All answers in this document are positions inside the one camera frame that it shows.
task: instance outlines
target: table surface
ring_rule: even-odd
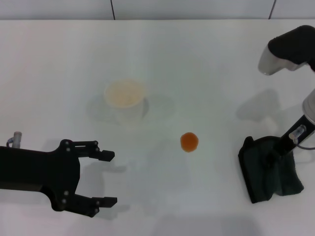
[[[14,131],[42,151],[98,140],[116,157],[82,159],[76,193],[118,197],[89,218],[53,211],[41,193],[0,190],[0,235],[314,235],[314,152],[295,151],[301,194],[254,205],[237,157],[247,136],[281,136],[303,114],[310,68],[268,77],[257,65],[269,40],[304,24],[315,20],[0,21],[0,144]],[[102,96],[126,78],[148,90],[135,129]],[[199,137],[191,153],[186,132]]]

